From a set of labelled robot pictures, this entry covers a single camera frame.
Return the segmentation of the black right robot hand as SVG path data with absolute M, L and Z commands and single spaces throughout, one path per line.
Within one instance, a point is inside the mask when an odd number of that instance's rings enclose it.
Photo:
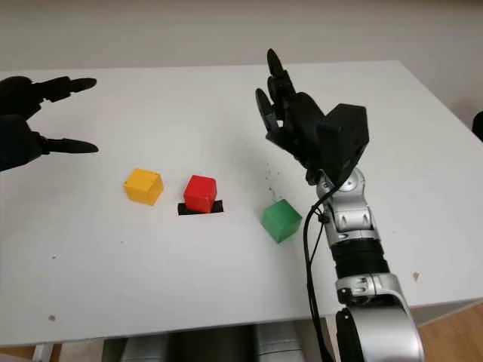
M 261 88 L 255 90 L 266 138 L 293 155 L 306 169 L 307 183 L 314 186 L 322 178 L 320 150 L 315 134 L 324 113 L 308 94 L 295 90 L 288 71 L 272 48 L 267 51 L 266 58 L 269 92 Z

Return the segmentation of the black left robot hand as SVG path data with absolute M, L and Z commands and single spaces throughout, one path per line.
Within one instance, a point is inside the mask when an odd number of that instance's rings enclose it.
M 27 121 L 44 101 L 55 103 L 93 88 L 95 78 L 68 76 L 34 82 L 16 75 L 1 80 L 1 170 L 10 170 L 52 152 L 88 154 L 98 151 L 92 143 L 73 139 L 49 139 L 31 130 Z

